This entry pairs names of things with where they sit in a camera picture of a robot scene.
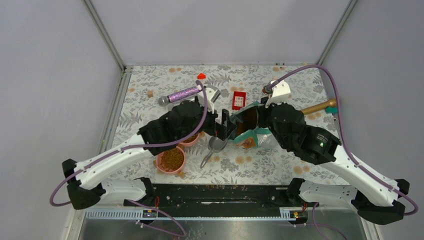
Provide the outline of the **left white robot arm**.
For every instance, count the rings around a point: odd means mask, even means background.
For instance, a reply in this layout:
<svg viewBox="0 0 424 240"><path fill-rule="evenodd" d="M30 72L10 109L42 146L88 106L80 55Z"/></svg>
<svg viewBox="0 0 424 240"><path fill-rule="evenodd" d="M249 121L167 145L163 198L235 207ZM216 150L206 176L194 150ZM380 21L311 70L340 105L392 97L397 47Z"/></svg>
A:
<svg viewBox="0 0 424 240"><path fill-rule="evenodd" d="M85 161L65 160L62 169L70 204L75 210L130 200L144 206L152 204L155 192L148 178L112 180L110 175L176 148L190 134L205 132L221 140L228 139L237 126L225 109L221 112L221 122L216 122L217 117L216 111L209 112L199 102L185 100L118 146Z"/></svg>

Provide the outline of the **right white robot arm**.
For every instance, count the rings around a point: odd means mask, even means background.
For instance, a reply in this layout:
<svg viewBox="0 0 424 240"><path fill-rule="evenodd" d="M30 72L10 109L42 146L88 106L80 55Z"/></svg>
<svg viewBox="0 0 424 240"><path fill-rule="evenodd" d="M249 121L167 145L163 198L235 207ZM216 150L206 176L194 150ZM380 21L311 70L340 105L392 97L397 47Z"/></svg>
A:
<svg viewBox="0 0 424 240"><path fill-rule="evenodd" d="M398 199L408 194L408 181L390 179L360 160L353 161L339 138L324 128L306 124L304 114L287 103L273 103L269 107L261 104L257 114L258 127L268 128L282 149L349 183L327 185L293 178L286 190L291 205L319 203L343 207L377 225L404 218L406 207Z"/></svg>

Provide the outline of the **green pet food bag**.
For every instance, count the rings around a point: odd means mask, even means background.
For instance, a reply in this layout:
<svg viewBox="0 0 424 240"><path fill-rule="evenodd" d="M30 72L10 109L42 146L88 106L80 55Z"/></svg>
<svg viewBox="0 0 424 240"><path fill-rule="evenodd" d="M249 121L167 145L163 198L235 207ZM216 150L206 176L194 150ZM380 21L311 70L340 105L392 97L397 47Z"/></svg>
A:
<svg viewBox="0 0 424 240"><path fill-rule="evenodd" d="M258 107L262 106L258 101L254 101L229 117L230 122L236 125L235 131L228 137L229 141L246 150L277 147L278 142L271 131L267 127L259 127Z"/></svg>

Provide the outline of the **metal food scoop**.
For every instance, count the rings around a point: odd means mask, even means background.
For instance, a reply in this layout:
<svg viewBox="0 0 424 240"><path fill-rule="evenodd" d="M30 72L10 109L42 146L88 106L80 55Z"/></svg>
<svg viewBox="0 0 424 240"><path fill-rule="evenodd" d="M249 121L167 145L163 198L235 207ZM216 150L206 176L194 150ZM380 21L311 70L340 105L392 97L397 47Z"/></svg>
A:
<svg viewBox="0 0 424 240"><path fill-rule="evenodd" d="M208 154L203 158L200 168L202 169L211 159L212 155L221 152L228 144L229 139L221 140L216 136L212 136L208 142Z"/></svg>

